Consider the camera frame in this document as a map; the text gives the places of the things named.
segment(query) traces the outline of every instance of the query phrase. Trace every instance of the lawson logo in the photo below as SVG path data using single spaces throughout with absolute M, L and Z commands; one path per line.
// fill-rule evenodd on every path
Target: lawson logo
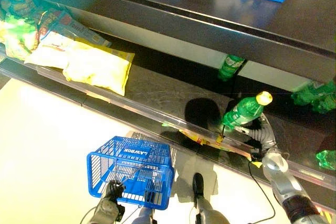
M 132 150 L 132 149 L 124 149 L 124 152 L 139 154 L 139 155 L 147 155 L 148 154 L 148 152 Z
M 125 146 L 125 148 L 120 152 L 121 155 L 134 156 L 140 158 L 147 158 L 151 152 L 150 147 L 136 147 Z

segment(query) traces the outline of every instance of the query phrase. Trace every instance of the grey robotic limb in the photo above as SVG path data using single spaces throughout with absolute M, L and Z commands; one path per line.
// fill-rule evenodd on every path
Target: grey robotic limb
M 264 114 L 259 118 L 261 129 L 250 130 L 237 126 L 235 130 L 261 143 L 262 167 L 270 181 L 274 196 L 284 208 L 292 224 L 328 223 L 312 203 L 310 197 L 288 169 L 287 161 L 277 147 L 271 125 Z

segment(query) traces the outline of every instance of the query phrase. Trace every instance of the cable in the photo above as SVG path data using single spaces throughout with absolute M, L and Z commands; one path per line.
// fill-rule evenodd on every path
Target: cable
M 79 224 L 82 224 L 83 223 L 83 221 L 84 221 L 84 219 L 85 219 L 85 217 L 86 217 L 86 215 L 88 215 L 89 214 L 89 212 L 91 212 L 92 210 L 94 210 L 96 207 L 92 207 L 89 211 L 87 211 L 86 212 L 86 214 L 83 216 L 83 218 L 82 218 L 82 220 L 80 221 L 80 223 Z
M 127 218 L 126 218 L 126 220 L 124 220 L 123 222 L 122 222 L 122 224 L 124 224 L 125 223 L 125 221 L 127 221 L 128 220 L 128 218 L 130 218 L 138 209 L 140 209 L 141 208 L 141 206 L 138 206 L 134 211 L 133 211 L 133 213 L 131 213 Z
M 262 193 L 265 195 L 266 199 L 268 200 L 269 204 L 271 205 L 272 209 L 273 209 L 273 215 L 271 217 L 268 217 L 266 219 L 263 219 L 263 220 L 258 220 L 256 222 L 253 222 L 253 223 L 249 223 L 249 224 L 256 224 L 256 223 L 259 223 L 259 222 L 262 222 L 262 221 L 265 221 L 265 220 L 270 220 L 272 219 L 274 216 L 275 216 L 275 209 L 271 203 L 271 201 L 269 200 L 269 198 L 267 197 L 267 195 L 265 194 L 264 190 L 262 189 L 262 187 L 259 185 L 258 181 L 256 181 L 256 179 L 254 178 L 254 176 L 252 175 L 252 172 L 251 172 L 251 166 L 250 164 L 252 163 L 252 161 L 249 161 L 248 162 L 248 171 L 250 172 L 250 175 L 252 177 L 252 179 L 255 181 L 255 183 L 257 183 L 257 185 L 259 186 L 259 188 L 261 189 Z
M 191 215 L 191 212 L 193 211 L 195 206 L 193 206 L 191 209 L 190 209 L 190 212 L 189 212 L 189 224 L 190 224 L 190 215 Z

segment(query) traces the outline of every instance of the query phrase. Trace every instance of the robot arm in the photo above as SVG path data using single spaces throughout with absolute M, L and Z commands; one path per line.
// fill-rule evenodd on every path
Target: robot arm
M 93 217 L 88 224 L 113 224 L 120 221 L 125 212 L 122 205 L 118 205 L 117 198 L 122 197 L 124 186 L 111 180 L 105 187 Z
M 292 224 L 324 224 L 327 221 L 319 214 L 308 194 L 288 171 L 288 163 L 281 156 L 273 130 L 264 114 L 259 118 L 260 130 L 235 127 L 235 130 L 261 142 L 262 166 L 270 181 L 274 196 L 284 208 Z

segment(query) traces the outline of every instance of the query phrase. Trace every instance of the plastic bottle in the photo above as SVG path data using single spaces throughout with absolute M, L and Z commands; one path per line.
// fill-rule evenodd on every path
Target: plastic bottle
M 313 81 L 305 86 L 300 91 L 291 95 L 296 105 L 306 105 L 311 103 L 325 94 L 330 94 L 336 91 L 336 85 L 333 80 L 327 84 L 321 84 L 319 82 Z
M 321 99 L 315 100 L 311 103 L 313 111 L 321 114 L 336 109 L 336 93 L 326 94 Z
M 230 129 L 248 123 L 258 118 L 262 114 L 264 106 L 268 105 L 271 101 L 272 96 L 267 91 L 263 91 L 255 97 L 244 98 L 223 116 L 222 123 Z
M 325 150 L 316 154 L 319 166 L 329 170 L 336 170 L 336 151 Z
M 230 79 L 237 69 L 243 64 L 245 59 L 234 55 L 228 55 L 218 72 L 218 78 L 222 81 Z

